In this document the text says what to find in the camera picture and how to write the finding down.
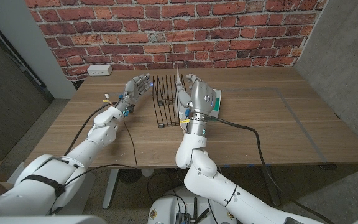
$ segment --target electrical outlet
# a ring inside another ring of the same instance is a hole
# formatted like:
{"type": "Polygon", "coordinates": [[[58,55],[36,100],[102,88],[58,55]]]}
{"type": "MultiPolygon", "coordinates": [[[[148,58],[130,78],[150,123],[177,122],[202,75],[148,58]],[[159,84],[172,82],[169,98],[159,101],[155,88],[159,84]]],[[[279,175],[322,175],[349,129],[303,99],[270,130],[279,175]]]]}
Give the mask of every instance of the electrical outlet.
{"type": "Polygon", "coordinates": [[[88,68],[90,76],[110,75],[111,72],[111,65],[91,65],[88,68]]]}

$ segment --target black cable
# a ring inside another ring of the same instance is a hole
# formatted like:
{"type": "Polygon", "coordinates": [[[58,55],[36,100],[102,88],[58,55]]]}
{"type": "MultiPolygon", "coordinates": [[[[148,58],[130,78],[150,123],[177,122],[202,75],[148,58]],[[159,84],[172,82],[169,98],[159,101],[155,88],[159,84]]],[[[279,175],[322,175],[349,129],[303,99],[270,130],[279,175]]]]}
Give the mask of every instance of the black cable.
{"type": "Polygon", "coordinates": [[[99,110],[101,110],[101,109],[103,109],[103,108],[105,108],[105,107],[107,107],[107,106],[109,106],[109,105],[110,105],[110,104],[107,103],[107,104],[105,104],[105,105],[99,107],[96,111],[94,111],[94,112],[91,114],[91,116],[88,117],[88,119],[84,122],[84,124],[83,124],[82,127],[80,128],[80,130],[77,132],[77,135],[74,137],[73,142],[72,142],[71,145],[68,147],[68,149],[67,149],[67,151],[66,151],[66,153],[65,153],[65,156],[67,156],[67,154],[71,151],[71,149],[72,149],[73,146],[74,146],[75,141],[77,141],[77,139],[78,139],[78,136],[80,135],[80,133],[82,132],[82,130],[85,128],[85,125],[88,123],[88,121],[93,117],[93,115],[95,115],[99,110]]]}
{"type": "Polygon", "coordinates": [[[284,197],[286,197],[287,199],[290,199],[295,205],[301,207],[302,209],[312,213],[313,215],[316,215],[317,217],[321,218],[322,220],[326,221],[327,223],[329,224],[334,224],[333,221],[331,221],[329,218],[325,217],[324,215],[314,211],[313,209],[311,208],[308,208],[306,207],[305,205],[302,205],[301,203],[297,202],[294,198],[292,198],[291,196],[289,196],[288,194],[286,194],[279,186],[278,184],[274,181],[273,177],[271,176],[269,170],[267,169],[267,166],[266,166],[266,163],[265,163],[265,160],[264,160],[264,157],[262,155],[262,150],[260,148],[260,139],[259,139],[259,134],[258,132],[254,129],[254,128],[251,128],[251,127],[248,127],[248,126],[243,126],[243,125],[240,125],[240,124],[235,124],[235,123],[232,123],[232,122],[229,122],[229,121],[225,121],[223,119],[220,119],[220,118],[216,118],[214,116],[210,116],[210,118],[213,118],[219,122],[222,122],[224,124],[227,124],[227,125],[230,125],[230,126],[233,126],[233,127],[236,127],[236,128],[241,128],[241,129],[246,129],[246,130],[249,130],[249,131],[252,131],[255,136],[256,136],[256,141],[257,141],[257,146],[258,146],[258,151],[259,151],[259,157],[260,157],[260,161],[262,161],[262,165],[264,167],[264,169],[266,170],[266,173],[267,175],[269,176],[269,178],[272,180],[273,184],[276,186],[276,188],[284,195],[284,197]]]}
{"type": "Polygon", "coordinates": [[[123,122],[124,122],[125,128],[127,129],[127,132],[128,132],[128,134],[129,134],[129,137],[131,138],[132,147],[134,148],[135,163],[136,163],[136,166],[137,166],[137,159],[136,159],[136,152],[135,152],[135,144],[134,144],[134,140],[132,140],[132,136],[131,136],[131,134],[130,134],[130,132],[129,132],[129,129],[128,129],[128,127],[127,127],[127,124],[125,123],[125,118],[126,118],[126,116],[124,117],[123,122]]]}
{"type": "Polygon", "coordinates": [[[212,217],[214,217],[215,223],[218,224],[218,221],[216,221],[214,212],[212,211],[212,208],[211,208],[211,204],[210,204],[210,202],[209,202],[209,199],[207,199],[207,200],[208,200],[209,209],[211,210],[212,217]]]}

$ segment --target red brick wall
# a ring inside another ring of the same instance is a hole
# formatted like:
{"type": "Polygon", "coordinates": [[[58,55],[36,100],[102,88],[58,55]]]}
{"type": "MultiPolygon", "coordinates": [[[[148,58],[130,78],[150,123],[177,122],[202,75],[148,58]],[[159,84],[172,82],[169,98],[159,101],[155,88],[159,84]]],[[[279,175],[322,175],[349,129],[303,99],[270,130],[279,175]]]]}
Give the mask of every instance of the red brick wall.
{"type": "Polygon", "coordinates": [[[327,0],[25,0],[69,80],[113,69],[292,66],[327,0]]]}

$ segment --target robotic hand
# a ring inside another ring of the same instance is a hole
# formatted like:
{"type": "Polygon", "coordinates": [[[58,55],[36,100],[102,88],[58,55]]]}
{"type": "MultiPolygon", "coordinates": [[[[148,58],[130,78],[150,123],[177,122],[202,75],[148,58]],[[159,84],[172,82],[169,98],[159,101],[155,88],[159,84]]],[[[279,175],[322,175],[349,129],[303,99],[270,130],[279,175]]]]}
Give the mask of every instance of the robotic hand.
{"type": "Polygon", "coordinates": [[[180,106],[190,111],[190,120],[175,158],[179,168],[189,168],[185,177],[186,188],[219,203],[244,224],[321,224],[272,208],[217,172],[216,164],[205,151],[206,123],[216,96],[213,89],[197,76],[186,77],[193,82],[191,98],[183,94],[183,88],[178,88],[181,83],[177,83],[177,93],[180,106]]]}
{"type": "Polygon", "coordinates": [[[85,175],[76,177],[87,170],[102,148],[115,140],[118,122],[133,112],[134,103],[150,86],[149,74],[134,77],[127,82],[116,106],[95,117],[94,126],[81,144],[66,156],[42,155],[32,161],[14,187],[0,196],[0,216],[46,215],[64,207],[85,179],[85,175]]]}

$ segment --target black strap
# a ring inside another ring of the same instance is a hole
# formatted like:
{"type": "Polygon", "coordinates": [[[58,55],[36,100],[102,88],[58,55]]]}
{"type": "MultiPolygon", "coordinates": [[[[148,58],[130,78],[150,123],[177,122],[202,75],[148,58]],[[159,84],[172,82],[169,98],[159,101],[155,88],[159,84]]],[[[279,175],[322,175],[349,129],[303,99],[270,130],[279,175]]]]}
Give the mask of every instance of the black strap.
{"type": "Polygon", "coordinates": [[[40,175],[28,175],[23,180],[36,180],[36,181],[45,183],[45,184],[53,187],[55,189],[56,198],[59,198],[59,196],[62,193],[66,192],[65,186],[63,186],[62,184],[59,184],[56,180],[52,180],[52,179],[49,179],[47,177],[43,177],[40,175]]]}

